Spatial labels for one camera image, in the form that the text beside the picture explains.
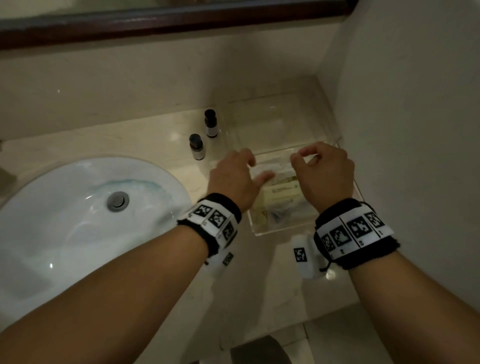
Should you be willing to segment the person's left hand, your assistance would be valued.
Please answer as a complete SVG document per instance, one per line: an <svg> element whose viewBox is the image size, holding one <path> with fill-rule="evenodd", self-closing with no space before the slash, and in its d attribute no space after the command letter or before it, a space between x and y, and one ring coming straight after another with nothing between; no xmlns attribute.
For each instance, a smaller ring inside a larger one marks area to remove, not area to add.
<svg viewBox="0 0 480 364"><path fill-rule="evenodd" d="M210 171L207 195L228 197L245 213L254 205L261 190L255 187L250 175L250 167L255 165L256 159L250 149L230 151Z"/></svg>

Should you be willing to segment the person's right hand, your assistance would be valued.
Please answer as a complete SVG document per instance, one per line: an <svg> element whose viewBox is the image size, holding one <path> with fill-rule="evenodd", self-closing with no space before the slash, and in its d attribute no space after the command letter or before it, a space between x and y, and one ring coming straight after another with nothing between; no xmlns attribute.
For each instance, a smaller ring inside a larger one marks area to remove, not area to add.
<svg viewBox="0 0 480 364"><path fill-rule="evenodd" d="M315 142L296 153L310 166L310 172L297 180L303 196L318 213L353 196L355 164L345 150Z"/></svg>

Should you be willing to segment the clear acrylic tray lid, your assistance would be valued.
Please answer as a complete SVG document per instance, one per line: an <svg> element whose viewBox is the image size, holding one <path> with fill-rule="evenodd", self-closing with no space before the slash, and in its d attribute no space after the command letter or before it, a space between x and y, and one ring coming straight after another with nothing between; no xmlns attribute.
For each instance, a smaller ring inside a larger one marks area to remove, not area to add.
<svg viewBox="0 0 480 364"><path fill-rule="evenodd" d="M218 89L213 99L228 149L247 148L266 158L317 141L336 144L341 139L332 107L315 76Z"/></svg>

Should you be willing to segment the person's right forearm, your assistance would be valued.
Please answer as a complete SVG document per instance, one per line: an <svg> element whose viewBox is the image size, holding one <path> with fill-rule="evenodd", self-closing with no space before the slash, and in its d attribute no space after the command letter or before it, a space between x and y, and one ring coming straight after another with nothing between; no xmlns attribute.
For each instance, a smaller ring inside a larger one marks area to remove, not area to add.
<svg viewBox="0 0 480 364"><path fill-rule="evenodd" d="M480 364L480 312L400 252L349 275L395 364Z"/></svg>

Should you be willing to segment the person's left forearm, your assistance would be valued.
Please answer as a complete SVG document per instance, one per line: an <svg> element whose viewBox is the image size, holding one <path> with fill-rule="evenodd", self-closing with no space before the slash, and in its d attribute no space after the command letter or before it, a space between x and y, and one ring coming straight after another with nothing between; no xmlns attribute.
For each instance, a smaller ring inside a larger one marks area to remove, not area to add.
<svg viewBox="0 0 480 364"><path fill-rule="evenodd" d="M130 250L0 333L0 364L133 364L207 256L186 226Z"/></svg>

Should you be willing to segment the clear plastic wrapped packet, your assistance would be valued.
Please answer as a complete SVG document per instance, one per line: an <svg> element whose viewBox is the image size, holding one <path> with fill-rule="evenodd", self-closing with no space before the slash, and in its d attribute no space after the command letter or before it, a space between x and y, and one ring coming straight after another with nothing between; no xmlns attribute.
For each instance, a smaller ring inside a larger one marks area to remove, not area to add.
<svg viewBox="0 0 480 364"><path fill-rule="evenodd" d="M263 172L273 172L274 177L268 182L270 185L283 184L285 181L291 181L297 178L290 161L281 158L261 161L255 167L250 167L249 172L252 178L257 177Z"/></svg>

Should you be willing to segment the cream amenity packet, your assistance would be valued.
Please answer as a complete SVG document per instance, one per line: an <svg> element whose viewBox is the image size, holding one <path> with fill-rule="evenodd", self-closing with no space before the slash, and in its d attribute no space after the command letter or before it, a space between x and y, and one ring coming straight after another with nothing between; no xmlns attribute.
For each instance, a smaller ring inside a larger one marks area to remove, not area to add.
<svg viewBox="0 0 480 364"><path fill-rule="evenodd" d="M301 195L302 191L298 180L267 186L263 189L263 199L265 203L296 198Z"/></svg>

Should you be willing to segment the clear acrylic amenity tray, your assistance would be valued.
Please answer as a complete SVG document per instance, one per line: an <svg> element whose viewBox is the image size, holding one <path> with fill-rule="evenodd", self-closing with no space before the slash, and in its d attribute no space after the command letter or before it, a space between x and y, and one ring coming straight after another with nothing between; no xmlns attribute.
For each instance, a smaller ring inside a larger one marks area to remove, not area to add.
<svg viewBox="0 0 480 364"><path fill-rule="evenodd" d="M279 149L256 155L256 165L261 161L281 158L290 161L293 153L303 146ZM265 202L263 189L271 186L268 182L261 188L252 208L248 211L249 223L256 236L312 225L318 213L302 195L281 201Z"/></svg>

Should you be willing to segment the black wristband with marker tags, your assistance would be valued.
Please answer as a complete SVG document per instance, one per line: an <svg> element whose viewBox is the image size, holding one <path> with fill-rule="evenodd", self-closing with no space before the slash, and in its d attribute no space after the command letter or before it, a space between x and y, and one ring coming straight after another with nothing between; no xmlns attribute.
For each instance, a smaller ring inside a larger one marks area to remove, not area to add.
<svg viewBox="0 0 480 364"><path fill-rule="evenodd" d="M351 270L400 247L394 232L372 207L346 198L319 214L313 240L330 263Z"/></svg>
<svg viewBox="0 0 480 364"><path fill-rule="evenodd" d="M242 212L231 198L210 193L189 208L177 220L177 226L193 229L206 243L207 258L211 258L231 245L241 220Z"/></svg>

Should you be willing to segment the small dark toiletry bottle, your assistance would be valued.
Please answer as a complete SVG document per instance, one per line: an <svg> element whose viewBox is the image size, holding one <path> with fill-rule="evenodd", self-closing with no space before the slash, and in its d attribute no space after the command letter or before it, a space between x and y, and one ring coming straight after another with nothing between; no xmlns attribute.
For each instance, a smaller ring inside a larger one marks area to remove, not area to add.
<svg viewBox="0 0 480 364"><path fill-rule="evenodd" d="M204 123L206 127L206 136L208 138L216 138L219 133L219 129L215 110L210 108L204 112Z"/></svg>
<svg viewBox="0 0 480 364"><path fill-rule="evenodd" d="M189 147L196 161L202 161L206 157L206 148L201 135L197 133L191 134L189 136Z"/></svg>

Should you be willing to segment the metal sink drain stopper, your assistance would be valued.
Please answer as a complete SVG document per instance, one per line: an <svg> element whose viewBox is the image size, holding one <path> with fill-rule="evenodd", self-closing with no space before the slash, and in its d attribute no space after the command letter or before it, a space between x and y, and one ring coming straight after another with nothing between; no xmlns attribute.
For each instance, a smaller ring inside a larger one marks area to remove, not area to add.
<svg viewBox="0 0 480 364"><path fill-rule="evenodd" d="M126 192L116 191L107 198L106 208L112 213L119 213L128 207L129 202L130 198Z"/></svg>

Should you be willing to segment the white oval sink basin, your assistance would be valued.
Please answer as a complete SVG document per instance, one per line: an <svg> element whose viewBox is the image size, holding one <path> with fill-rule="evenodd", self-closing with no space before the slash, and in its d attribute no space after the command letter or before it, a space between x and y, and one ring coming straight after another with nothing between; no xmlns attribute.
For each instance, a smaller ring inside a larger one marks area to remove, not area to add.
<svg viewBox="0 0 480 364"><path fill-rule="evenodd" d="M114 192L127 208L106 207ZM112 259L175 226L191 199L147 161L98 157L25 185L0 209L0 332Z"/></svg>

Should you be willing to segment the dark wooden mirror frame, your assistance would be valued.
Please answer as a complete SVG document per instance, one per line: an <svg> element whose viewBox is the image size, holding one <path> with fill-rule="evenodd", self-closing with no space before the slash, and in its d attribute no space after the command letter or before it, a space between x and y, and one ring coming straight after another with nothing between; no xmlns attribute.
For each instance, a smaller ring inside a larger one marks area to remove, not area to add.
<svg viewBox="0 0 480 364"><path fill-rule="evenodd" d="M0 52L350 16L359 0L239 0L0 20Z"/></svg>

